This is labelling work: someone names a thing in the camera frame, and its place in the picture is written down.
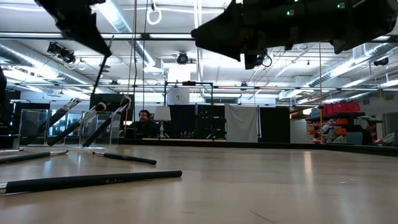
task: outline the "dark hair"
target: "dark hair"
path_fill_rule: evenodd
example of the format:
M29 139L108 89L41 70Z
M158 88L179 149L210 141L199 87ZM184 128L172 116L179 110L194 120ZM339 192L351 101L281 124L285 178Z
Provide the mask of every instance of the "dark hair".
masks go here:
M138 113L138 116L139 116L141 113L146 113L148 119L150 119L150 112L149 112L149 111L147 111L147 110L141 110L141 111Z

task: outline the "table lamp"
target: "table lamp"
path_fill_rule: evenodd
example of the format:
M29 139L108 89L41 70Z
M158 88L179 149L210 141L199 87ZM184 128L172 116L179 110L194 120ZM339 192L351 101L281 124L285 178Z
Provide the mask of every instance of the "table lamp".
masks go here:
M170 108L168 106L156 107L154 120L160 121L160 135L159 138L165 138L163 121L171 121Z

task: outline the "white curtain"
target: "white curtain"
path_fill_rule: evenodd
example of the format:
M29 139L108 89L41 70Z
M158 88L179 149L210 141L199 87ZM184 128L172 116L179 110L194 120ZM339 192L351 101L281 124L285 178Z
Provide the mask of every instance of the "white curtain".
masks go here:
M225 104L226 141L258 142L256 107Z

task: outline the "brush handle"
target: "brush handle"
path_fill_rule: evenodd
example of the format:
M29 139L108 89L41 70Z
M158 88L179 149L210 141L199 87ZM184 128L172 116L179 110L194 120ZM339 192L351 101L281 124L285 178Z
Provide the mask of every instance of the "brush handle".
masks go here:
M39 159L39 158L47 157L50 155L51 155L50 152L41 152L41 153L35 153L35 154L29 154L29 155L23 155L23 156L13 156L13 157L0 159L0 164L5 164L5 163L9 163L9 162L27 161L27 160L31 160L31 159Z
M36 180L20 180L4 183L6 194L19 192L40 192L45 190L69 189L104 184L117 184L138 180L181 177L182 171L142 172L133 174L85 175L56 177Z
M90 146L95 141L95 139L98 138L98 136L100 136L100 134L106 130L111 122L112 116L110 116L103 124L101 124L101 126L97 130L95 130L95 132L83 143L83 147Z
M65 137L67 137L68 134L72 133L76 128L79 128L79 127L80 127L80 121L74 122L73 124L69 125L69 127L68 127L66 130L62 131L61 134L55 136L55 137L52 138L52 139L49 139L49 140L47 141L47 144L48 144L49 146L53 146L55 143L61 141L62 139L64 139Z
M105 153L104 157L107 157L110 159L119 159L119 160L124 160L124 161L133 161L133 162L143 162L143 163L147 163L147 164L156 165L156 161L153 159L145 159L145 158L134 157L134 156L125 156L125 155L118 155L118 154L112 154L112 153Z
M63 116L65 116L65 114L68 111L64 111L64 110L58 110L53 116L50 117L49 121L49 127L53 126L57 121L59 121L59 119L61 119ZM24 141L23 141L23 145L29 145L33 140L35 140L38 136L40 136L40 134L42 134L45 131L45 128L47 127L47 121L43 122L38 130L37 133L32 135L32 136L28 136Z

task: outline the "white lampshade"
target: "white lampshade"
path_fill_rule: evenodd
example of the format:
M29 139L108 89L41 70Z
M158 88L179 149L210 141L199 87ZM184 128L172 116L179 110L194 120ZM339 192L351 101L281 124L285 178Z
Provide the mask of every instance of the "white lampshade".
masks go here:
M171 121L170 108L168 106L156 107L155 118L156 121Z

